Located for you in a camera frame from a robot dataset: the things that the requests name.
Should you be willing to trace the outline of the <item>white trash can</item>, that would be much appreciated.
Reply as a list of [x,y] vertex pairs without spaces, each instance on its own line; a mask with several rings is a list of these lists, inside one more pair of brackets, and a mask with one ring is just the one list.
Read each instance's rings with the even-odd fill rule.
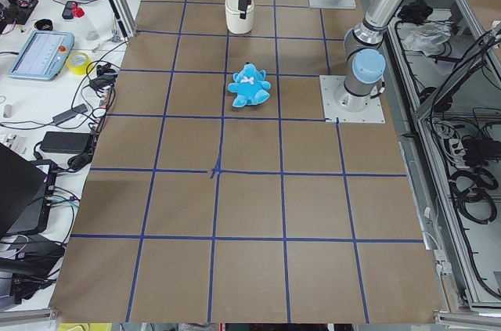
[[246,18],[242,18],[242,11],[238,8],[239,0],[225,0],[226,26],[232,34],[249,33],[254,26],[254,2],[247,7]]

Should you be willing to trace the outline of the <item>blue teddy bear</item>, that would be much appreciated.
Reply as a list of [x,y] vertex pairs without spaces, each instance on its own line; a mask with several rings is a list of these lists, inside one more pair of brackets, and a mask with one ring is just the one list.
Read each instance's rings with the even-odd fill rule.
[[253,63],[245,63],[239,73],[234,73],[233,82],[228,85],[228,90],[236,93],[232,106],[256,106],[268,100],[271,84],[265,77],[265,70],[258,70]]

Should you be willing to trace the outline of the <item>black cloth bundle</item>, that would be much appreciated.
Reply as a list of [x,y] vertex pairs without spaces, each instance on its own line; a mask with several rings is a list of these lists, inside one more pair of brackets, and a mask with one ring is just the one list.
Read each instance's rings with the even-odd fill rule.
[[397,17],[405,23],[422,25],[427,21],[433,11],[433,8],[430,7],[424,0],[415,0],[410,2],[408,5],[401,7]]

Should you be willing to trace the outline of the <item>red and black tool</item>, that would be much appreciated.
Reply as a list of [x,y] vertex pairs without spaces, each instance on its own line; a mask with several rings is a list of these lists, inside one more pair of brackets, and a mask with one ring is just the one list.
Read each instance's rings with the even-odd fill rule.
[[82,18],[84,15],[85,11],[75,1],[66,2],[62,13],[62,18],[64,20],[72,20],[73,18]]

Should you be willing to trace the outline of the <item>yellow tape roll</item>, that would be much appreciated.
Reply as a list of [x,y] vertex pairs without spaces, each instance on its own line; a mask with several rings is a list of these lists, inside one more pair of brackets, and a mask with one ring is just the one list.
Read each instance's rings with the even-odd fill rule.
[[72,74],[86,75],[88,66],[91,60],[84,52],[75,52],[70,54],[66,59],[66,66]]

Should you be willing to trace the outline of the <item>crumpled white cloth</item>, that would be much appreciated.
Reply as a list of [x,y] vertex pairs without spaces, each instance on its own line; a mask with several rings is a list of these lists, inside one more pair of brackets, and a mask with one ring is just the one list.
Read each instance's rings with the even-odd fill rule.
[[402,46],[406,51],[422,52],[425,56],[438,55],[445,48],[452,30],[443,23],[426,23],[413,28],[403,39]]

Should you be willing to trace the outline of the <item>small black bowl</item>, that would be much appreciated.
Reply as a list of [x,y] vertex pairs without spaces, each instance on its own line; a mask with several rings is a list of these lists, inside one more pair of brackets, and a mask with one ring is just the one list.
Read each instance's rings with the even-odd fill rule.
[[34,23],[34,28],[39,31],[52,31],[53,22],[50,19],[40,19]]

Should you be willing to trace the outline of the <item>lower blue teach pendant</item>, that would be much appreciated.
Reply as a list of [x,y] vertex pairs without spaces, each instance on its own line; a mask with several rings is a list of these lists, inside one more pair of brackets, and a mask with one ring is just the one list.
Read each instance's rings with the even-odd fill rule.
[[62,70],[74,46],[70,32],[38,31],[28,37],[8,76],[37,81],[51,81]]

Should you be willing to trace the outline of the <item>slim grey adapter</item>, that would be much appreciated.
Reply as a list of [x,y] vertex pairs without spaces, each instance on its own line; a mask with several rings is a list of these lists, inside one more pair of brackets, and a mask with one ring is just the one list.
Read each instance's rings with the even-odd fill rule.
[[52,118],[52,123],[55,126],[59,126],[79,115],[85,114],[88,111],[87,105],[85,103],[73,106],[72,108],[55,115]]

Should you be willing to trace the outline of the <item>black power brick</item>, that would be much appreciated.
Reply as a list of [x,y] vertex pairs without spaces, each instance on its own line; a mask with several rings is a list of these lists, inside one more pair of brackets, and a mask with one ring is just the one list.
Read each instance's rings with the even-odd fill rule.
[[89,133],[48,131],[41,141],[40,150],[45,153],[82,153],[92,140]]

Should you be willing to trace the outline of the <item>white power strip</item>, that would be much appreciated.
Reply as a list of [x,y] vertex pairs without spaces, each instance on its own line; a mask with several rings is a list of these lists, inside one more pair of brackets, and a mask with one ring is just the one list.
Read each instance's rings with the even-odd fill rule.
[[442,140],[447,155],[453,159],[463,158],[466,150],[457,130],[449,122],[438,122],[436,131]]

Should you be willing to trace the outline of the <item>black laptop computer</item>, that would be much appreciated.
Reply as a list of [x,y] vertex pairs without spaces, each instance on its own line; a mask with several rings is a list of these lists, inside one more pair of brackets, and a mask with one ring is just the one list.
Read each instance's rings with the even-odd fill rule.
[[45,231],[55,169],[51,160],[25,160],[1,146],[1,236]]

